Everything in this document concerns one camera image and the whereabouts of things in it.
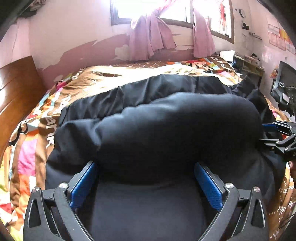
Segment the silver bolt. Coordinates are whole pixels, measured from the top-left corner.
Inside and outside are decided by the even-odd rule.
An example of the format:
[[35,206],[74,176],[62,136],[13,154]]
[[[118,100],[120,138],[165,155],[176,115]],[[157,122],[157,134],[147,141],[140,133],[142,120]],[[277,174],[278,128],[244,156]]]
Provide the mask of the silver bolt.
[[37,191],[39,191],[39,187],[34,187],[34,188],[32,189],[32,191],[33,191],[33,192],[37,192]]
[[60,185],[59,185],[59,188],[61,188],[61,189],[64,189],[64,188],[66,188],[67,187],[67,183],[61,183]]
[[232,189],[234,188],[234,185],[232,183],[226,183],[225,186],[228,188],[228,189]]
[[253,188],[255,192],[260,192],[260,188],[259,187],[254,187]]

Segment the wooden desk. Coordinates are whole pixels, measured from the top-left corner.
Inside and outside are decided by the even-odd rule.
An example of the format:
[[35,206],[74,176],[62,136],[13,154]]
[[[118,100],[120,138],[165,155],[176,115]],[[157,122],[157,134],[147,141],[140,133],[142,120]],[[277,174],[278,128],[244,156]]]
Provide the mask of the wooden desk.
[[236,62],[237,62],[237,67],[238,67],[238,71],[239,73],[243,74],[244,72],[247,74],[253,74],[259,77],[259,81],[258,81],[258,87],[260,87],[261,81],[262,81],[262,77],[265,73],[264,69],[262,69],[261,67],[259,67],[256,64],[251,63],[250,61],[243,59],[239,56],[234,56]]

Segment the tied curtain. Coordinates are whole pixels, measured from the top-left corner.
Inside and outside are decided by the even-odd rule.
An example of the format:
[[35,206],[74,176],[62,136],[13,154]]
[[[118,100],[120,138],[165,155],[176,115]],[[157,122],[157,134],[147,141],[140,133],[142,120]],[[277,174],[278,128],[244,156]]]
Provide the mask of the tied curtain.
[[[132,20],[129,42],[131,61],[149,60],[157,50],[176,47],[170,28],[159,17],[176,1],[181,0],[165,0],[151,13]],[[210,56],[215,52],[211,31],[204,17],[198,12],[198,1],[193,0],[193,42],[196,58]]]

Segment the white wall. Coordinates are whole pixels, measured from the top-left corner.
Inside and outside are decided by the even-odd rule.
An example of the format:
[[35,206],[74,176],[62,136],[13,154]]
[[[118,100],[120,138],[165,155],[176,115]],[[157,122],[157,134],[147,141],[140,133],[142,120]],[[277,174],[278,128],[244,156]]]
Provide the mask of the white wall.
[[265,75],[260,86],[261,92],[277,106],[277,103],[270,95],[272,79],[270,74],[273,69],[279,65],[280,61],[286,62],[296,69],[296,55],[289,51],[283,51],[269,43],[268,35],[268,18],[273,15],[265,9],[257,0],[248,0],[252,16],[252,32],[262,37],[262,40],[254,38],[254,53],[262,61],[262,66],[265,68]]
[[[246,24],[251,25],[248,2],[232,0],[232,4],[234,9],[245,10]],[[47,0],[37,15],[29,19],[30,51],[47,87],[51,87],[57,77],[79,67],[128,60],[130,25],[111,26],[109,0]],[[234,49],[241,54],[250,54],[250,50],[241,45],[242,32],[248,36],[247,30],[242,30],[241,20],[238,11],[234,10],[235,44],[214,37],[217,51]],[[154,59],[183,61],[193,58],[192,29],[169,27],[177,47],[169,52],[161,51]]]
[[19,18],[0,42],[0,68],[30,55],[29,20]]

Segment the wooden headboard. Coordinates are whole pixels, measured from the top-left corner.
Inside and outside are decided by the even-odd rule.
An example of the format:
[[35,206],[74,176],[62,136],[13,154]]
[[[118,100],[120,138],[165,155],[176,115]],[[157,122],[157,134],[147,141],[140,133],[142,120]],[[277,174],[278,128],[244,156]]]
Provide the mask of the wooden headboard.
[[45,92],[32,56],[0,69],[0,164],[12,132]]

